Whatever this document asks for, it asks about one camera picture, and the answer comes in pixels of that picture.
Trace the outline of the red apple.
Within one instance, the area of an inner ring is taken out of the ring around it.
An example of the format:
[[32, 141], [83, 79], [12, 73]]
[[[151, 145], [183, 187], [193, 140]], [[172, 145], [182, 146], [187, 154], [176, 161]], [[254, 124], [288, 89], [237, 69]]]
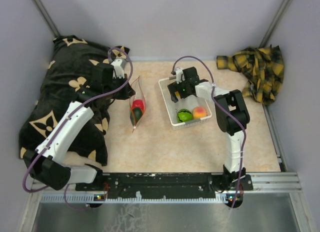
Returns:
[[142, 111], [145, 110], [144, 101], [142, 99], [136, 99], [132, 103], [132, 108], [140, 108]]

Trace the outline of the clear zip top bag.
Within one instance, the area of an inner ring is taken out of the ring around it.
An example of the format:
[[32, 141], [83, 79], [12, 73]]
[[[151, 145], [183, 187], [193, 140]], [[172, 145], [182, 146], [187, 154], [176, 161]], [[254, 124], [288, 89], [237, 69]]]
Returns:
[[142, 89], [142, 77], [138, 76], [131, 84], [135, 94], [129, 99], [129, 117], [132, 124], [132, 132], [138, 127], [145, 111], [146, 99]]

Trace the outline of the dark green avocado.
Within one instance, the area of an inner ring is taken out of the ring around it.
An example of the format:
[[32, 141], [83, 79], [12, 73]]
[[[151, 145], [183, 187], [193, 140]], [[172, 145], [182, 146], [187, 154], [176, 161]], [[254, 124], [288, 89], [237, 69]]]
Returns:
[[141, 119], [142, 115], [143, 115], [143, 111], [139, 107], [135, 107], [131, 110], [130, 121], [133, 126], [135, 126], [138, 123], [138, 121]]

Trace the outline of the green toy watermelon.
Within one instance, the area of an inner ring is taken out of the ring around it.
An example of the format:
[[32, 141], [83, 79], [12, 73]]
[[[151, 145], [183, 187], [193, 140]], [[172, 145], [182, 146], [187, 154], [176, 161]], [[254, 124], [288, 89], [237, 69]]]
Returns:
[[193, 120], [193, 114], [188, 109], [180, 109], [176, 113], [176, 118], [178, 123], [188, 122]]

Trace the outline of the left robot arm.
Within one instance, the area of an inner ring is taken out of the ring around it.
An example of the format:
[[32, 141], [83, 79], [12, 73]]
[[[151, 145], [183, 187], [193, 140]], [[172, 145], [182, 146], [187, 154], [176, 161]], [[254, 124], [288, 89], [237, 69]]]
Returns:
[[43, 183], [45, 188], [54, 190], [78, 183], [85, 183], [93, 190], [103, 187], [104, 178], [99, 175], [101, 170], [97, 167], [90, 164], [67, 167], [63, 165], [63, 161], [77, 135], [94, 116], [91, 102], [101, 98], [125, 100], [134, 95], [129, 86], [131, 75], [124, 72], [125, 64], [122, 58], [102, 64], [91, 82], [85, 83], [76, 92], [62, 119], [49, 136], [35, 150], [24, 153], [23, 160], [27, 166], [22, 181], [24, 191], [38, 191], [26, 187], [28, 176]]

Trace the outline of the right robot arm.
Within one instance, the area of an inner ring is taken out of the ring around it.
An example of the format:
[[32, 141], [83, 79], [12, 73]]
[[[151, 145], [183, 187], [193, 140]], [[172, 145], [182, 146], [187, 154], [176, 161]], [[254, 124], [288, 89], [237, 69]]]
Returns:
[[218, 127], [226, 135], [226, 159], [223, 165], [223, 183], [230, 190], [240, 189], [246, 176], [244, 146], [250, 115], [240, 90], [219, 88], [215, 82], [200, 79], [195, 67], [173, 68], [175, 81], [168, 90], [173, 102], [194, 95], [214, 103]]

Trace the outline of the white plastic basket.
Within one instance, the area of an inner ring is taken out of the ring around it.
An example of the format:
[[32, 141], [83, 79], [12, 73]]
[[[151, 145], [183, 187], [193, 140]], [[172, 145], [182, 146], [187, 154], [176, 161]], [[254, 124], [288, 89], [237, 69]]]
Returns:
[[[194, 95], [191, 95], [191, 96], [188, 96], [187, 98], [184, 98], [184, 99], [178, 99], [178, 102], [176, 102], [176, 103], [171, 100], [171, 95], [168, 90], [168, 85], [175, 82], [175, 81], [176, 81], [175, 76], [163, 78], [158, 81], [158, 84], [159, 84], [159, 87], [160, 87], [160, 90], [162, 93], [162, 97], [163, 97], [163, 100], [164, 100], [164, 103], [166, 106], [166, 110], [167, 110], [168, 116], [170, 118], [170, 122], [171, 122], [171, 126], [172, 126], [173, 130], [183, 129], [183, 128], [187, 128], [190, 126], [195, 126], [195, 125], [204, 123], [204, 122], [208, 121], [209, 119], [211, 119], [212, 112], [211, 112], [210, 107], [207, 103], [207, 100], [205, 100], [203, 98], [198, 98]], [[204, 107], [206, 110], [207, 116], [200, 118], [200, 119], [194, 119], [191, 121], [187, 121], [187, 122], [178, 122], [177, 112], [179, 110], [187, 109], [192, 112], [195, 107]]]

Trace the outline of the peach fruit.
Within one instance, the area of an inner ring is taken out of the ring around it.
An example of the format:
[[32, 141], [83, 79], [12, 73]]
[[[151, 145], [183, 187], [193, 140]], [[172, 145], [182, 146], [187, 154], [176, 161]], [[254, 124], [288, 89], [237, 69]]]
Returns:
[[192, 116], [193, 116], [193, 119], [204, 118], [204, 117], [207, 117], [207, 111], [205, 107], [198, 106], [193, 109]]

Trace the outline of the black floral pillow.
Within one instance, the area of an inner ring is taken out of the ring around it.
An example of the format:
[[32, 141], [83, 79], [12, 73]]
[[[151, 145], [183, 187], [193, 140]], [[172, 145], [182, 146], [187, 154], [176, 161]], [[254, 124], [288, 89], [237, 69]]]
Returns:
[[[53, 57], [40, 88], [40, 97], [18, 135], [21, 156], [27, 150], [35, 150], [51, 134], [77, 93], [82, 88], [90, 89], [90, 81], [96, 72], [109, 61], [126, 58], [130, 51], [127, 47], [117, 46], [109, 52], [108, 46], [75, 35], [56, 37], [53, 43]], [[94, 116], [68, 149], [101, 166], [108, 163], [105, 135], [110, 122], [109, 104], [106, 97], [90, 103]]]

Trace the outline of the yellow plaid cloth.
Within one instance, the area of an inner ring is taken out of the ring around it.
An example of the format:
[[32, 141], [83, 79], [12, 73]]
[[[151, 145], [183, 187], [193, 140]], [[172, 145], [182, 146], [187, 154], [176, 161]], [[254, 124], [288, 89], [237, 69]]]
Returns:
[[263, 105], [276, 101], [284, 83], [285, 66], [279, 46], [247, 47], [232, 56], [217, 56], [216, 66], [243, 74], [247, 83], [242, 95]]

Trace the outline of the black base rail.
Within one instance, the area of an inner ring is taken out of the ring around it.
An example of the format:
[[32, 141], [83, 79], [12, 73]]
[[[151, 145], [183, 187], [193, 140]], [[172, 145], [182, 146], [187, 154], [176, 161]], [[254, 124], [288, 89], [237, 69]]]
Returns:
[[237, 182], [222, 173], [100, 173], [93, 183], [78, 183], [76, 191], [102, 191], [109, 199], [215, 198], [236, 189]]

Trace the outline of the left corner post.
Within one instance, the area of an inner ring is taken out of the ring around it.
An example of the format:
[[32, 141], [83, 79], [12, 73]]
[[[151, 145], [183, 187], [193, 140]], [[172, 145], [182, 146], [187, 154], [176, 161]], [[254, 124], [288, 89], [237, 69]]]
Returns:
[[37, 10], [39, 11], [39, 13], [41, 14], [42, 18], [44, 19], [45, 23], [47, 24], [47, 26], [48, 26], [49, 30], [51, 31], [51, 33], [53, 34], [53, 36], [54, 37], [60, 36], [59, 30], [58, 30], [55, 22], [51, 18], [50, 14], [48, 13], [47, 9], [45, 8], [42, 0], [32, 0], [32, 2], [35, 5], [35, 7], [37, 8]]

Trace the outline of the corner post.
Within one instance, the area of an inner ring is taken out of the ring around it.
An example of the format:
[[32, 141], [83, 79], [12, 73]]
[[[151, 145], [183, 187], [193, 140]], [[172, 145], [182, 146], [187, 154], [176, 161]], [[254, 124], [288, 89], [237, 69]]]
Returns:
[[272, 37], [274, 31], [276, 30], [277, 26], [279, 25], [283, 15], [285, 14], [286, 10], [289, 8], [292, 0], [282, 0], [279, 8], [277, 9], [268, 29], [266, 30], [262, 41], [259, 44], [259, 48], [263, 48], [267, 46], [270, 38]]
[[44, 19], [45, 23], [47, 24], [47, 26], [48, 26], [49, 30], [51, 31], [51, 33], [53, 34], [53, 36], [54, 37], [60, 36], [59, 30], [58, 30], [55, 22], [51, 18], [50, 14], [48, 13], [47, 9], [45, 8], [42, 0], [32, 0], [32, 2], [35, 5], [35, 7], [37, 8], [37, 10], [39, 11], [39, 13], [41, 14], [42, 18]]

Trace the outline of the right corner post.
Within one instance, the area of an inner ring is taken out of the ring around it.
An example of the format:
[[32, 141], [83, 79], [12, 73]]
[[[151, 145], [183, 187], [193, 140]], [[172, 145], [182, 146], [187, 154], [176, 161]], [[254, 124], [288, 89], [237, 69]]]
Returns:
[[262, 41], [259, 44], [259, 48], [263, 48], [267, 46], [270, 38], [272, 37], [274, 31], [276, 30], [277, 26], [279, 25], [283, 15], [285, 14], [286, 10], [289, 8], [292, 0], [282, 0], [279, 8], [277, 9], [268, 29], [266, 30]]

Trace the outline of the aluminium frame bar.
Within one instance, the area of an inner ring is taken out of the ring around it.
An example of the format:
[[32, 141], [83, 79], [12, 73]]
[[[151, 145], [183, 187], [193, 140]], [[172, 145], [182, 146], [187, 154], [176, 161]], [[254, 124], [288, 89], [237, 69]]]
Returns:
[[247, 194], [295, 193], [302, 187], [294, 172], [247, 173], [228, 183], [221, 173], [102, 173], [92, 184], [33, 193], [35, 201], [87, 203], [224, 203], [237, 208]]

